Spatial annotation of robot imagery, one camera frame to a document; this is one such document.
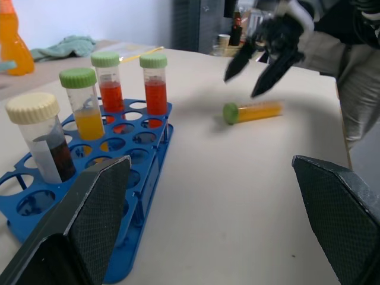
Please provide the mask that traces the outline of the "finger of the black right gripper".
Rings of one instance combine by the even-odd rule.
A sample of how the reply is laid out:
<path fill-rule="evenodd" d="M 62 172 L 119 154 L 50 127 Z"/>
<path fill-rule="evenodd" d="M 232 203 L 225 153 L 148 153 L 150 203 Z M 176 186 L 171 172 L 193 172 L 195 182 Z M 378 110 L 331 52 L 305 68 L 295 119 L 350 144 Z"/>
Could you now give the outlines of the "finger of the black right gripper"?
<path fill-rule="evenodd" d="M 298 49 L 285 50 L 259 76 L 251 97 L 260 96 L 272 89 L 294 64 L 302 60 L 303 53 Z"/>
<path fill-rule="evenodd" d="M 246 67 L 256 50 L 255 44 L 251 40 L 247 40 L 243 44 L 226 68 L 224 73 L 225 83 L 238 75 Z"/>

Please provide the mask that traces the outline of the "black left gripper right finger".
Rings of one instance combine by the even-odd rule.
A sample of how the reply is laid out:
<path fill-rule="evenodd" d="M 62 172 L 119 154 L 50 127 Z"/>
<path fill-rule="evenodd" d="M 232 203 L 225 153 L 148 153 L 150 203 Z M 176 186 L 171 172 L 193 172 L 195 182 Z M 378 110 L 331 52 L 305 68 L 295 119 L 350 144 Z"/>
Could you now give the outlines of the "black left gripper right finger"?
<path fill-rule="evenodd" d="M 379 195 L 354 171 L 296 155 L 309 223 L 341 284 L 379 284 Z"/>

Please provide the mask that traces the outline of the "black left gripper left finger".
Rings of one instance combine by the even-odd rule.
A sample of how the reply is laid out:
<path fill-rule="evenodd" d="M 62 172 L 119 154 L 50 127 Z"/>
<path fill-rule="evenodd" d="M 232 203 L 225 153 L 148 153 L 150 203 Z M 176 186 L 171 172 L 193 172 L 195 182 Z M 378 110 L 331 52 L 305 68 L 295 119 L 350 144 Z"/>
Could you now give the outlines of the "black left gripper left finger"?
<path fill-rule="evenodd" d="M 82 171 L 1 273 L 1 284 L 102 284 L 124 213 L 129 156 Z"/>

